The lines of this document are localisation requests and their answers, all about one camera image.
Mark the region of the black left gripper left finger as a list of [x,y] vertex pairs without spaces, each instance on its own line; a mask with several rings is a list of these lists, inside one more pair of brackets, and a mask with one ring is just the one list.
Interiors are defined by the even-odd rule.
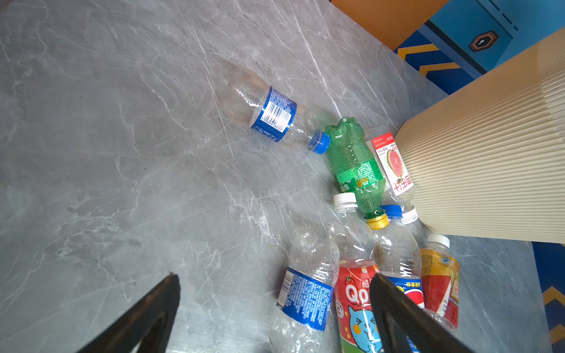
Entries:
[[180,303],[180,279],[170,273],[81,352],[165,352]]

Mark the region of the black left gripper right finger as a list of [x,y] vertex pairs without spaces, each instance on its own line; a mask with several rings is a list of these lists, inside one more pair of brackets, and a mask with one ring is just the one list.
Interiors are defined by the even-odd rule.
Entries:
[[420,352],[472,352],[382,274],[372,278],[370,302],[384,352],[411,352],[410,341]]

